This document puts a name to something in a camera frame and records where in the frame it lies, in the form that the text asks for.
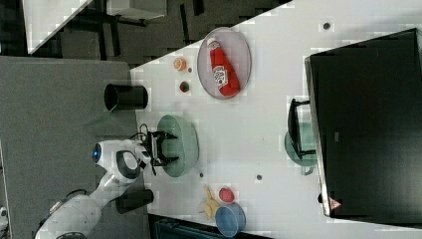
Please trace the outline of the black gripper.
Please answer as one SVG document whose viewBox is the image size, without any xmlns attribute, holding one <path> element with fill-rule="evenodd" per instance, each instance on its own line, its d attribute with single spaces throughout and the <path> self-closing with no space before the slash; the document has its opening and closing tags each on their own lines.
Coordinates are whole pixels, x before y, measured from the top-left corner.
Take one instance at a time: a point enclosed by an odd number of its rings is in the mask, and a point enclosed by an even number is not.
<svg viewBox="0 0 422 239">
<path fill-rule="evenodd" d="M 150 163 L 152 166 L 166 166 L 171 164 L 179 159 L 178 156 L 175 157 L 165 157 L 161 158 L 161 145 L 165 139 L 176 139 L 176 135 L 171 134 L 165 131 L 149 131 L 146 136 L 146 140 L 143 145 L 150 158 Z"/>
</svg>

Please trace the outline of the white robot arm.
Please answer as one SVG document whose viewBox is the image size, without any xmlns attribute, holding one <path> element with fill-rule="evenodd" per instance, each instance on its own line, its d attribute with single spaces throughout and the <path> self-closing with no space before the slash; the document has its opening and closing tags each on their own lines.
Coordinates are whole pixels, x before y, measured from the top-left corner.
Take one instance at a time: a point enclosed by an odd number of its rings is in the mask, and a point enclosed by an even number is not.
<svg viewBox="0 0 422 239">
<path fill-rule="evenodd" d="M 161 144 L 177 136 L 164 131 L 149 132 L 145 139 L 114 139 L 98 142 L 92 152 L 93 162 L 105 170 L 98 187 L 90 194 L 66 196 L 49 209 L 33 239 L 88 239 L 100 222 L 102 210 L 121 197 L 150 163 L 157 159 L 172 162 Z"/>
</svg>

